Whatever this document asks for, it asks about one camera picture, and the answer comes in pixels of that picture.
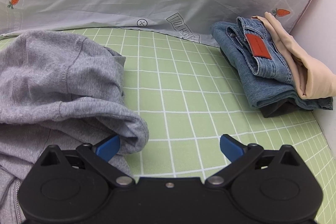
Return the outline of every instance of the wall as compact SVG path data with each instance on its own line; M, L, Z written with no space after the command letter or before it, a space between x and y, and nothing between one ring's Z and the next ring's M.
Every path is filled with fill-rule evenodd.
M312 0L291 35L313 57L336 74L336 0ZM336 156L336 97L333 111L314 115Z

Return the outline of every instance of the gray hoodie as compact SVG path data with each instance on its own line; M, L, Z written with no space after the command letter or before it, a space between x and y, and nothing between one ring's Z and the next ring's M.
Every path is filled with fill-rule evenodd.
M43 150L121 139L110 164L130 174L122 154L142 150L146 123L123 102L125 57L87 37L31 31L0 52L0 223L25 218L16 194Z

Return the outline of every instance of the green grid mat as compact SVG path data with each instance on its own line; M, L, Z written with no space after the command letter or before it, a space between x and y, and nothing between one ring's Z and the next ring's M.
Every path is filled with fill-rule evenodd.
M336 223L336 162L311 112L265 119L252 110L237 71L218 48L148 31L90 28L83 34L126 56L125 104L148 124L150 139L126 156L135 177L203 180L230 162L219 149L229 134L265 149L291 144L323 188L320 224ZM0 41L0 50L13 38Z

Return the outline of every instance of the metal zipper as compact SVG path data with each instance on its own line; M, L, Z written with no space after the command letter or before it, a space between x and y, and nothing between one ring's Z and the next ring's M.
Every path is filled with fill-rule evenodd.
M22 218L21 218L21 213L20 213L20 207L19 207L19 201L17 200L17 192L19 191L20 184L21 184L21 180L17 179L16 180L16 184L15 184L15 198L14 198L14 202L15 202L15 211L16 211L16 217L17 217L18 224L22 223Z

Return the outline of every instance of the folded jeans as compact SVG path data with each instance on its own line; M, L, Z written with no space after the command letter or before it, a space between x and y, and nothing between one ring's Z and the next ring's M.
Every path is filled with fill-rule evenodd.
M333 98L303 100L297 94L293 85L281 83L275 79L256 76L248 66L245 56L250 54L246 47L237 48L236 37L231 37L230 30L239 32L235 23L217 22L211 26L211 33L228 58L231 65L237 69L245 95L251 108L261 108L286 98L293 98L296 105L306 110L333 109Z
M262 21L238 17L236 27L229 28L233 44L254 75L294 85L291 70Z

